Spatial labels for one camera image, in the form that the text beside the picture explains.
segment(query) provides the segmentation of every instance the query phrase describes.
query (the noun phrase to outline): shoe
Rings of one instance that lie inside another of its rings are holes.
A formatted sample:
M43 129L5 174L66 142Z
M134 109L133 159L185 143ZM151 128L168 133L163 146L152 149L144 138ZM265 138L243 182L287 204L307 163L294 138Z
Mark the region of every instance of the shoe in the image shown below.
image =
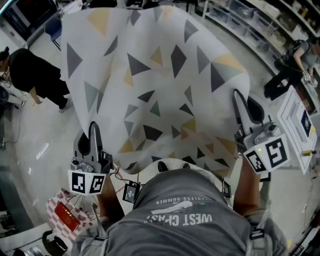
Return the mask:
M65 106L63 108L59 109L59 112L63 113L63 112L65 112L65 110L67 110L70 107L71 107L71 100L69 98L67 98Z
M190 164L187 163L187 162L184 162L184 163L181 165L180 169L191 169L191 168L190 168Z
M166 166L166 164L162 161L158 162L158 171L159 173L165 172L165 171L169 171L168 167Z

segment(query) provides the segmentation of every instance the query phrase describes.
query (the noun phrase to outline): black shirt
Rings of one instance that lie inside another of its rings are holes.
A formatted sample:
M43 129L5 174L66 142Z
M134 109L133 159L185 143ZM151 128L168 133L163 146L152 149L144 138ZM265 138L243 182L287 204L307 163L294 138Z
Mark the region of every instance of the black shirt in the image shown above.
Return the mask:
M59 68L24 48L10 55L9 71L14 87L24 92L35 87L36 94L42 98L50 93L51 85L61 76Z

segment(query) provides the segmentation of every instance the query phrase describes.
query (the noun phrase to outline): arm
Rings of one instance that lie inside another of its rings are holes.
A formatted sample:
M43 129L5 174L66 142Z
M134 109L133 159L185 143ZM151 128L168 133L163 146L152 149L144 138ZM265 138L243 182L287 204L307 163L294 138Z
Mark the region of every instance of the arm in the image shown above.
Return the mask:
M41 104L42 101L39 99L39 97L37 96L37 92L36 92L36 88L33 87L30 91L29 91L31 97L34 99L35 103L37 104Z
M259 210L260 175L256 175L244 156L242 159L241 174L234 195L233 210L242 216L247 216L256 210Z
M108 217L111 222L116 223L125 216L110 176L105 178L102 193L96 197L100 207L100 218Z
M304 49L300 47L298 50L296 50L296 52L293 55L295 62L297 63L298 67L302 70L302 72L305 72L305 69L304 69L304 66L302 65L300 58L304 53L305 53Z

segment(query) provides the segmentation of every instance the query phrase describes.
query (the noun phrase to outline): person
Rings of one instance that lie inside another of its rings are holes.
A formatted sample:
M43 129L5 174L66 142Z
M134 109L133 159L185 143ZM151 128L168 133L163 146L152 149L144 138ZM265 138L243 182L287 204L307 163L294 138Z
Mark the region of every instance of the person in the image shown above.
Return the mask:
M106 178L97 196L101 222L80 233L72 256L288 255L282 231L268 210L260 208L260 176L247 160L243 159L233 209L210 179L211 172L188 166L167 171L161 165L162 172L142 187L126 216L110 177ZM264 227L259 226L263 230L255 229L263 217ZM265 247L264 242L259 244L257 254L251 243L258 238L251 236L254 230L269 241Z
M39 97L48 98L58 105L59 112L63 113L71 106L65 81L60 80L60 69L46 60L35 56L28 49L18 49L9 54L9 48L0 52L0 72L7 74L5 79L13 86L29 93L36 104L41 104Z
M264 96L272 101L286 93L289 86L296 87L303 78L303 72L308 71L311 82L314 83L314 68L320 63L320 37L314 38L311 42L302 41L300 47L282 67L279 74L274 76L264 86ZM282 80L288 79L284 87L278 87Z

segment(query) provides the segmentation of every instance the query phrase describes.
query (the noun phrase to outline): black clip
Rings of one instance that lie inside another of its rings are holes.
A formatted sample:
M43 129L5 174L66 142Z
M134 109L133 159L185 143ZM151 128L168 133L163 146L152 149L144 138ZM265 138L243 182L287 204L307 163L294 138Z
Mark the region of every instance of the black clip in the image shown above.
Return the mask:
M265 231L262 228L256 228L251 234L250 234L250 239L251 240L256 240L259 238L264 238L265 237Z

